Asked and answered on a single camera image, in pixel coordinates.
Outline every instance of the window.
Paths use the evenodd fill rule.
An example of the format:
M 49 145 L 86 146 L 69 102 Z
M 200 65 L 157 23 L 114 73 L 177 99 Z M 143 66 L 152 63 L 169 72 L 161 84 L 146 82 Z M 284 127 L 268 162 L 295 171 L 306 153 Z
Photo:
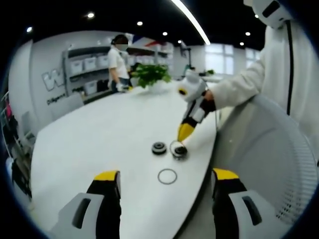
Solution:
M 216 74 L 234 74 L 234 48 L 232 45 L 210 44 L 205 46 L 206 71 L 213 69 Z
M 250 67 L 256 60 L 259 59 L 259 51 L 246 48 L 246 67 Z

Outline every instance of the oval table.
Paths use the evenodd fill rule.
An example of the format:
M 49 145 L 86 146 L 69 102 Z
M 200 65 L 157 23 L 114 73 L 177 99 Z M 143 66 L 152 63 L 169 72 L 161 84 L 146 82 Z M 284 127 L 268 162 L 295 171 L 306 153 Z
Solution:
M 42 129 L 36 140 L 31 188 L 40 227 L 50 230 L 58 212 L 99 173 L 121 172 L 121 239 L 172 239 L 186 219 L 209 166 L 216 136 L 215 113 L 184 142 L 189 157 L 176 161 L 168 151 L 152 154 L 152 144 L 167 147 L 177 137 L 186 109 L 176 82 L 161 94 L 135 88 L 79 108 Z M 171 169 L 166 185 L 158 173 Z

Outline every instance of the black ceiling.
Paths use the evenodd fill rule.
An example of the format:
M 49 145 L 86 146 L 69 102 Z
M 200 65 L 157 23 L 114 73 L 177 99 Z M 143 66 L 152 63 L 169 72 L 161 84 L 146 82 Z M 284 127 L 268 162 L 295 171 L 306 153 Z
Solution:
M 265 26 L 254 17 L 250 7 L 243 0 L 182 0 L 211 42 L 261 49 L 264 45 Z M 174 44 L 182 39 L 186 45 L 204 44 L 199 33 L 186 16 L 170 0 L 89 0 L 89 1 L 45 1 L 19 2 L 11 11 L 2 13 L 10 16 L 6 28 L 10 34 L 7 50 L 11 50 L 28 26 L 31 34 L 25 34 L 20 42 L 33 38 L 35 41 L 64 32 L 79 30 L 106 30 L 129 32 L 155 40 Z M 85 15 L 94 12 L 96 17 L 88 20 Z

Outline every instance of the green plant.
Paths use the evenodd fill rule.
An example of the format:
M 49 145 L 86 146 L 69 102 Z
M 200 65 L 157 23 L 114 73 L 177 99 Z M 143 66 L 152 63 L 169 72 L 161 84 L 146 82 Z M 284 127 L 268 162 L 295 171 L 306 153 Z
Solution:
M 208 70 L 208 71 L 206 71 L 206 73 L 209 74 L 209 75 L 214 75 L 215 71 L 214 70 Z
M 139 65 L 135 72 L 132 72 L 132 76 L 139 79 L 138 85 L 143 88 L 152 86 L 160 80 L 167 83 L 171 80 L 167 66 L 162 65 Z

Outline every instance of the white lab coat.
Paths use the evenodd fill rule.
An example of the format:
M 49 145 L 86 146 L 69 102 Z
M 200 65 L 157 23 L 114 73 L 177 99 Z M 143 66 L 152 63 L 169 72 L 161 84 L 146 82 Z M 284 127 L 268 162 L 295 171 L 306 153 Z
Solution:
M 291 23 L 294 83 L 290 116 L 308 137 L 319 160 L 319 60 L 311 42 L 296 22 Z M 287 111 L 290 51 L 287 26 L 266 29 L 266 43 L 257 60 L 239 75 L 211 88 L 217 109 L 237 106 L 262 93 Z

